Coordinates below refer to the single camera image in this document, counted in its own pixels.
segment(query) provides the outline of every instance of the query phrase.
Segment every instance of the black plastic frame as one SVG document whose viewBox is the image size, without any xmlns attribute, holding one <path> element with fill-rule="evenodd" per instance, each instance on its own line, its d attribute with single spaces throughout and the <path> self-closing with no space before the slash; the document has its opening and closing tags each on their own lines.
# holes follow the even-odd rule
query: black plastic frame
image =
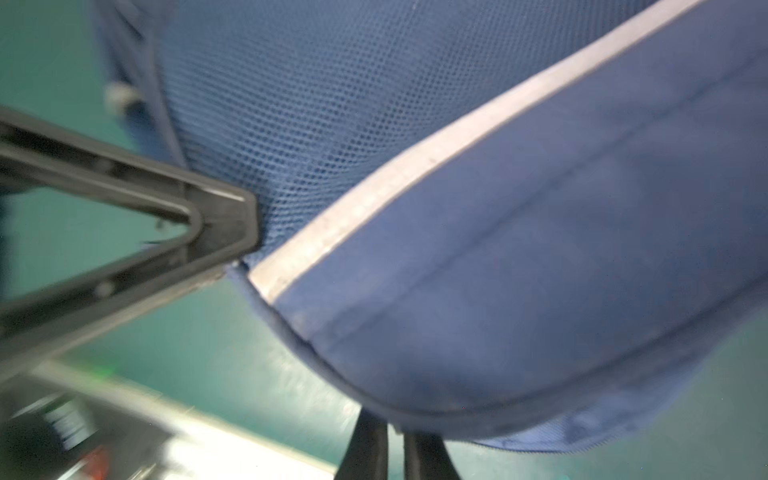
<svg viewBox="0 0 768 480">
<path fill-rule="evenodd" d="M 0 382 L 207 285 L 259 241 L 246 190 L 0 107 L 0 183 L 48 185 L 186 223 L 153 248 L 0 305 Z"/>
</svg>

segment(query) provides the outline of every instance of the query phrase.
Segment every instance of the black plastic bracket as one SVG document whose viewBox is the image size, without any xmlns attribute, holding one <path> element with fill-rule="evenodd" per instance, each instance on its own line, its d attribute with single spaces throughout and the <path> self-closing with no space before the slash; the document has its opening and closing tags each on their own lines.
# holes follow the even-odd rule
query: black plastic bracket
<svg viewBox="0 0 768 480">
<path fill-rule="evenodd" d="M 187 232 L 0 304 L 0 382 L 207 285 L 257 247 L 255 196 L 0 108 L 0 193 L 47 185 Z"/>
<path fill-rule="evenodd" d="M 406 480 L 461 480 L 437 435 L 406 433 Z M 386 480 L 389 460 L 387 424 L 365 409 L 355 424 L 334 480 Z"/>
</svg>

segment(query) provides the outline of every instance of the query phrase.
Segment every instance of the white piping trim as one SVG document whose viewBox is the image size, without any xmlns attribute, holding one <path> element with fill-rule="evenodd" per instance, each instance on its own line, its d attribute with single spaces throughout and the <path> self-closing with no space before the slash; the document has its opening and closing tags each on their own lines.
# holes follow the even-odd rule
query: white piping trim
<svg viewBox="0 0 768 480">
<path fill-rule="evenodd" d="M 273 303 L 413 184 L 501 125 L 573 84 L 704 0 L 660 0 L 597 41 L 530 77 L 382 165 L 256 265 L 250 282 Z"/>
</svg>

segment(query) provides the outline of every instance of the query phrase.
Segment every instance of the blue mesh fabric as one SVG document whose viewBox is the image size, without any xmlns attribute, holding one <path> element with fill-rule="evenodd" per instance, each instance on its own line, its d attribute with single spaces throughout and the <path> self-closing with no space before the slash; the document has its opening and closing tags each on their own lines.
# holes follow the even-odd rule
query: blue mesh fabric
<svg viewBox="0 0 768 480">
<path fill-rule="evenodd" d="M 416 141 L 654 0 L 186 0 L 161 39 L 189 167 L 255 192 L 253 265 Z"/>
</svg>

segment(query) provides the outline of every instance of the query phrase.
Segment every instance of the green floor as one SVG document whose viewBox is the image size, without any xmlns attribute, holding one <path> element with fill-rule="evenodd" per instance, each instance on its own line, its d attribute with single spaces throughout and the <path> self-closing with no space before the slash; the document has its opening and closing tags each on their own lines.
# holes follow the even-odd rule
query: green floor
<svg viewBox="0 0 768 480">
<path fill-rule="evenodd" d="M 84 19 L 83 5 L 72 0 L 0 1 L 0 104 L 130 147 L 102 108 Z M 75 217 L 62 215 L 75 199 L 43 209 L 47 195 L 15 208 L 11 272 L 18 291 L 158 235 L 146 217 L 115 216 L 82 202 Z M 77 232 L 55 234 L 64 225 Z M 580 455 L 449 449 L 466 479 L 768 478 L 766 345 L 768 319 L 759 318 L 705 365 L 673 408 L 632 439 Z M 356 417 L 357 406 L 299 364 L 227 282 L 136 319 L 68 357 L 113 368 L 330 462 L 343 455 Z M 398 444 L 392 450 L 399 452 Z M 401 458 L 393 455 L 392 478 L 402 477 Z"/>
</svg>

